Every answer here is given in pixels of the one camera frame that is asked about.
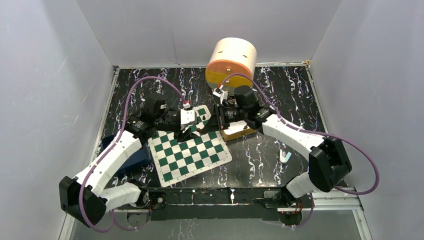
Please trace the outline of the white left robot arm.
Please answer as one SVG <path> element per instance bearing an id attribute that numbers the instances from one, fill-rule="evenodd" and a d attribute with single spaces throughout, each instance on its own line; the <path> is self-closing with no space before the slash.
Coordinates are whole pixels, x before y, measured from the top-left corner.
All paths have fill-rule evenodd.
<path id="1" fill-rule="evenodd" d="M 98 232 L 95 225 L 108 212 L 133 204 L 137 208 L 151 205 L 149 188 L 130 180 L 120 186 L 105 188 L 115 173 L 158 131 L 174 132 L 178 142 L 196 138 L 186 126 L 198 123 L 193 109 L 178 111 L 161 109 L 156 113 L 141 110 L 131 115 L 107 148 L 73 178 L 65 176 L 59 182 L 61 209 Z"/>

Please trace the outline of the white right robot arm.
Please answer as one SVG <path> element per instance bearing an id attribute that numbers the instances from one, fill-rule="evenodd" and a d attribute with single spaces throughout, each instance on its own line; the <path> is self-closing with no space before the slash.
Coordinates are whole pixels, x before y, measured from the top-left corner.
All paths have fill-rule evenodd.
<path id="1" fill-rule="evenodd" d="M 352 165 L 340 139 L 307 133 L 293 123 L 282 122 L 274 109 L 260 105 L 247 85 L 237 87 L 233 93 L 235 103 L 216 103 L 207 124 L 197 131 L 221 131 L 231 123 L 244 121 L 249 128 L 283 142 L 305 157 L 308 171 L 281 188 L 280 196 L 286 206 L 295 207 L 302 196 L 314 191 L 330 192 L 351 172 Z"/>

